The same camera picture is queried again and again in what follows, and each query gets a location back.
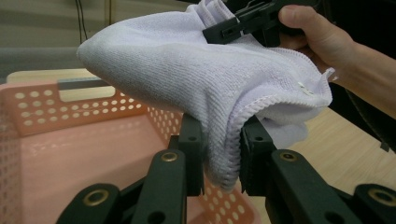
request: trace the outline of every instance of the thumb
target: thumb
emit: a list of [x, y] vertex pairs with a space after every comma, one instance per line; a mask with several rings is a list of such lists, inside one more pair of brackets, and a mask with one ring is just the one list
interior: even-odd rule
[[312, 7], [285, 6], [279, 11], [279, 20], [290, 28], [302, 29], [313, 41], [324, 39], [330, 34], [333, 25]]

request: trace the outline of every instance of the plastic laundry basket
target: plastic laundry basket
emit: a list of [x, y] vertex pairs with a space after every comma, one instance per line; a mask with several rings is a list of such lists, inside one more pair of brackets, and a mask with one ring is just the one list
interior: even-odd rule
[[[0, 86], [0, 223], [54, 223], [94, 183], [120, 189], [143, 177], [178, 134], [181, 115], [111, 97], [61, 100], [55, 81]], [[208, 181], [189, 198], [189, 223], [260, 223], [248, 198]]]

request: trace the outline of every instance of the wire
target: wire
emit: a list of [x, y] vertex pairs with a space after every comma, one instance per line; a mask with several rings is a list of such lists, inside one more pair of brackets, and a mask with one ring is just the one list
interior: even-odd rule
[[81, 37], [81, 21], [80, 21], [80, 18], [79, 18], [78, 0], [76, 0], [76, 7], [77, 7], [77, 14], [78, 14], [79, 44], [82, 44], [82, 37]]
[[79, 2], [79, 9], [81, 11], [82, 29], [84, 30], [85, 40], [87, 40], [88, 37], [87, 37], [87, 31], [85, 30], [84, 12], [82, 10], [81, 0], [78, 0], [78, 2]]

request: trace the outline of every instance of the white cloth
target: white cloth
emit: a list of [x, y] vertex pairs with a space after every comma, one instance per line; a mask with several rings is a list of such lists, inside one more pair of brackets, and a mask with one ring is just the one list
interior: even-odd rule
[[267, 49], [251, 35], [209, 45], [202, 31], [233, 17], [220, 0], [186, 12], [121, 21], [85, 41], [87, 69], [137, 100], [187, 112], [207, 138], [205, 172], [224, 190], [239, 175], [239, 133], [257, 114], [277, 147], [306, 137], [304, 122], [327, 106], [327, 77], [303, 54]]

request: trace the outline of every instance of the wooden table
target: wooden table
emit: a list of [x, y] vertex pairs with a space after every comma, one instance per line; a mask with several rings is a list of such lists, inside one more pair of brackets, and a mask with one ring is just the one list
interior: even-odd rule
[[[70, 77], [92, 77], [85, 69], [30, 71], [11, 74], [7, 82]], [[396, 155], [380, 148], [380, 143], [346, 119], [323, 110], [307, 122], [309, 136], [290, 149], [303, 154], [328, 184], [352, 194], [363, 183], [396, 189]], [[250, 197], [262, 223], [270, 223], [264, 198]]]

